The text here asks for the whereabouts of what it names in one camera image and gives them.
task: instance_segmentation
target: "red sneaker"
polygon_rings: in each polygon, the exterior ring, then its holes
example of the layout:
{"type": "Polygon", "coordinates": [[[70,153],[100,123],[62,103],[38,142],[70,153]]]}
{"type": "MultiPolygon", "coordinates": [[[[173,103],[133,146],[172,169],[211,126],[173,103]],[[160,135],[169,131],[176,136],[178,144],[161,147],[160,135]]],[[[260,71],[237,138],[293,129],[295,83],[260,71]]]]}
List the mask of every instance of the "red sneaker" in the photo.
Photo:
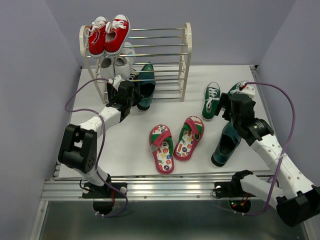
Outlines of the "red sneaker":
{"type": "Polygon", "coordinates": [[[130,34],[130,22],[125,15],[119,14],[105,26],[105,53],[118,56],[130,34]]]}
{"type": "Polygon", "coordinates": [[[86,28],[84,35],[89,38],[89,52],[93,58],[100,58],[105,54],[106,24],[108,20],[104,16],[98,16],[86,28]]]}

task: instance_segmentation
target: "gray wall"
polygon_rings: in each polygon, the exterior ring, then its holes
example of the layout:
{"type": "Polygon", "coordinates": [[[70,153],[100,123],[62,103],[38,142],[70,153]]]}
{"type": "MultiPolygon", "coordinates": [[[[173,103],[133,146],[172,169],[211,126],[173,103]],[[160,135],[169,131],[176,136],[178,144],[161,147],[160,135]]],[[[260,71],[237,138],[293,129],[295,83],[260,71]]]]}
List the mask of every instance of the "gray wall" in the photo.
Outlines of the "gray wall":
{"type": "MultiPolygon", "coordinates": [[[[297,1],[258,68],[261,82],[282,87],[292,98],[296,124],[288,153],[317,186],[320,186],[319,9],[319,0],[297,1]]],[[[276,90],[265,87],[264,92],[283,144],[292,120],[290,105],[276,90]]],[[[314,222],[320,226],[320,216],[314,218],[314,222]]]]}
{"type": "MultiPolygon", "coordinates": [[[[97,16],[109,21],[128,16],[131,28],[192,27],[192,64],[259,64],[294,0],[46,0],[77,62],[79,30],[97,16]]],[[[154,39],[131,41],[153,44],[154,39]]],[[[137,49],[138,53],[177,52],[171,49],[137,49]]]]}
{"type": "Polygon", "coordinates": [[[0,239],[29,239],[80,69],[44,0],[0,7],[0,239]]]}

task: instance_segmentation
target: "green sneaker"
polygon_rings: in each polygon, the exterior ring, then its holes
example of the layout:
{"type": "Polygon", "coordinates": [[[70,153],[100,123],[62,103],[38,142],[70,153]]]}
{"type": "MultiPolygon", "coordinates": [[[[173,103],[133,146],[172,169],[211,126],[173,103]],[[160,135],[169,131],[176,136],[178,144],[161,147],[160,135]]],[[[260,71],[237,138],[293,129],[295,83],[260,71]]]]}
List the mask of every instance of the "green sneaker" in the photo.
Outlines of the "green sneaker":
{"type": "Polygon", "coordinates": [[[142,94],[142,99],[136,106],[138,109],[146,111],[150,108],[156,88],[155,81],[148,81],[148,79],[155,79],[155,73],[153,72],[154,66],[152,65],[152,63],[147,63],[143,66],[141,71],[146,72],[140,72],[137,76],[138,80],[144,81],[138,81],[137,84],[139,92],[142,94]]]}
{"type": "Polygon", "coordinates": [[[238,94],[240,91],[240,86],[241,84],[246,83],[247,81],[240,81],[238,83],[236,83],[235,85],[233,85],[233,87],[228,91],[228,95],[232,96],[233,94],[238,94]]]}
{"type": "Polygon", "coordinates": [[[204,105],[202,110],[202,118],[210,121],[214,115],[220,98],[220,87],[218,83],[212,81],[204,90],[204,105]]]}

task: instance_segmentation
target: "teal shoe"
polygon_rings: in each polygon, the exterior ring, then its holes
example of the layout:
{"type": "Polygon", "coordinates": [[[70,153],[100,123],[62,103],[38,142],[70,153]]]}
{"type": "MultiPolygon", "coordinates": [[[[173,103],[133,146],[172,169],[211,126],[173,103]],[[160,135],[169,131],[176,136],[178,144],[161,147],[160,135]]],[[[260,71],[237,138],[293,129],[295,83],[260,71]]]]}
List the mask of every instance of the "teal shoe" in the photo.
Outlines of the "teal shoe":
{"type": "MultiPolygon", "coordinates": [[[[141,71],[153,71],[154,66],[148,63],[143,66],[141,71]]],[[[138,80],[155,79],[154,72],[140,72],[137,77],[138,80]]],[[[156,82],[155,81],[138,81],[137,87],[142,95],[142,100],[136,105],[138,109],[146,111],[150,108],[152,98],[155,93],[156,82]]]]}
{"type": "Polygon", "coordinates": [[[204,105],[202,109],[202,118],[210,121],[215,115],[216,108],[220,98],[220,87],[218,83],[212,81],[204,90],[204,105]]]}
{"type": "Polygon", "coordinates": [[[218,167],[225,165],[240,144],[240,141],[241,137],[238,132],[232,123],[228,122],[222,130],[219,144],[211,156],[211,162],[218,167]]]}

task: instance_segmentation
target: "white sneaker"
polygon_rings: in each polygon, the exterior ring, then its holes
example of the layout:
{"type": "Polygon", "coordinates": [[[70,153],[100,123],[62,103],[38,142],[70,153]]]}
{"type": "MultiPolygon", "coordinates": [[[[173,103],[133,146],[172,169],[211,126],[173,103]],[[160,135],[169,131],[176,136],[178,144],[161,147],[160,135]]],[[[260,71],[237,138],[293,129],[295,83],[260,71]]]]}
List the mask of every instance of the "white sneaker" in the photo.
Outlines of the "white sneaker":
{"type": "Polygon", "coordinates": [[[108,57],[103,59],[100,65],[100,76],[103,79],[114,79],[115,78],[115,58],[108,57]]]}
{"type": "MultiPolygon", "coordinates": [[[[125,42],[123,46],[131,46],[129,42],[125,42]]],[[[124,47],[121,50],[122,55],[136,54],[133,47],[124,47]]],[[[118,56],[114,60],[115,75],[121,75],[123,80],[130,77],[131,67],[134,64],[135,56],[118,56]]]]}

